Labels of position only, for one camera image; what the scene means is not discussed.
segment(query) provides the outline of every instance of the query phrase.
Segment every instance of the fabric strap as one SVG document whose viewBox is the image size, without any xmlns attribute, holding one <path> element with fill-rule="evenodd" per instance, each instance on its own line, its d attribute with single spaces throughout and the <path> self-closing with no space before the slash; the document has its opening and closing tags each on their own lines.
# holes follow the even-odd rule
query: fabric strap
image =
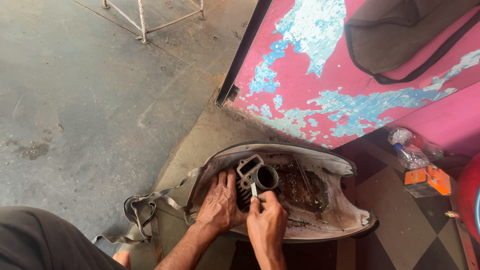
<svg viewBox="0 0 480 270">
<path fill-rule="evenodd" d="M 163 259 L 163 249 L 162 249 L 162 243 L 160 239 L 160 231 L 158 227 L 158 221 L 155 217 L 155 209 L 156 209 L 156 203 L 155 200 L 161 199 L 168 205 L 172 206 L 179 212 L 184 212 L 185 213 L 185 220 L 187 219 L 192 219 L 190 217 L 190 213 L 187 213 L 187 206 L 180 206 L 174 199 L 170 198 L 167 196 L 167 194 L 175 189 L 178 189 L 184 185 L 186 185 L 190 180 L 195 177 L 200 175 L 201 173 L 204 172 L 206 166 L 203 167 L 198 167 L 190 171 L 180 182 L 180 184 L 176 187 L 169 187 L 157 192 L 153 192 L 147 195 L 133 195 L 126 199 L 123 202 L 123 214 L 125 217 L 128 219 L 128 221 L 137 227 L 140 230 L 140 233 L 142 234 L 143 239 L 138 239 L 138 240 L 133 240 L 130 239 L 126 236 L 110 236 L 106 234 L 100 234 L 97 235 L 93 240 L 92 243 L 94 244 L 96 241 L 98 241 L 100 238 L 105 238 L 107 241 L 109 241 L 112 244 L 117 244 L 117 243 L 122 243 L 122 244 L 129 244 L 129 245 L 135 245 L 138 243 L 150 243 L 153 242 L 154 245 L 154 250 L 155 250 L 155 257 L 157 259 L 157 262 L 160 262 Z M 140 222 L 140 217 L 139 217 L 139 209 L 142 208 L 142 206 L 145 205 L 145 203 L 148 202 L 148 205 L 151 207 L 151 212 L 150 216 L 148 217 L 147 220 L 145 220 L 143 223 Z M 151 229 L 152 229 L 152 235 L 147 235 L 144 231 L 144 227 L 148 224 L 151 223 Z"/>
</svg>

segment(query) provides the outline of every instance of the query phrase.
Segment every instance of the bottle cap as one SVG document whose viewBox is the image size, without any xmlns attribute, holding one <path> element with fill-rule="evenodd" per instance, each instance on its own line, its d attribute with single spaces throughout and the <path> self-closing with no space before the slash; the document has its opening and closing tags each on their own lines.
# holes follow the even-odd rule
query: bottle cap
<svg viewBox="0 0 480 270">
<path fill-rule="evenodd" d="M 399 151 L 403 148 L 403 145 L 401 143 L 396 143 L 393 145 L 393 149 L 395 149 L 395 151 Z"/>
</svg>

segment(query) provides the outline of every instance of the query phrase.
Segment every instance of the cylinder bore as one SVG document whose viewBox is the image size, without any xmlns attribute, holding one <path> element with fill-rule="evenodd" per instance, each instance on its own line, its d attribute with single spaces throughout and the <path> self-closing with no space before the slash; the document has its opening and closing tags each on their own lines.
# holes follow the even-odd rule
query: cylinder bore
<svg viewBox="0 0 480 270">
<path fill-rule="evenodd" d="M 263 165 L 253 173 L 253 181 L 261 190 L 272 190 L 278 186 L 278 174 L 272 166 Z"/>
</svg>

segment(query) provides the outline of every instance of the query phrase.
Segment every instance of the man's right hand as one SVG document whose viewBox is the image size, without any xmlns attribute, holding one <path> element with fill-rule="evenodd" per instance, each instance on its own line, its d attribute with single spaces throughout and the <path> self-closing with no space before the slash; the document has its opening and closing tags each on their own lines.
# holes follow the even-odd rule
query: man's right hand
<svg viewBox="0 0 480 270">
<path fill-rule="evenodd" d="M 286 270 L 282 242 L 287 228 L 287 212 L 272 191 L 263 192 L 258 197 L 253 196 L 250 202 L 248 236 L 260 268 Z"/>
</svg>

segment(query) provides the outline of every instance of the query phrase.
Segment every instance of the oil stain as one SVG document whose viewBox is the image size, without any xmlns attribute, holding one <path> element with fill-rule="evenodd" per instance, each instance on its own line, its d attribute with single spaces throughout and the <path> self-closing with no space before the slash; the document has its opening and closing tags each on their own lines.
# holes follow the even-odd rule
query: oil stain
<svg viewBox="0 0 480 270">
<path fill-rule="evenodd" d="M 38 157 L 44 156 L 48 153 L 50 146 L 48 144 L 38 144 L 36 142 L 32 142 L 32 145 L 29 147 L 20 146 L 18 150 L 14 151 L 14 153 L 21 153 L 22 158 L 29 160 L 36 160 Z"/>
</svg>

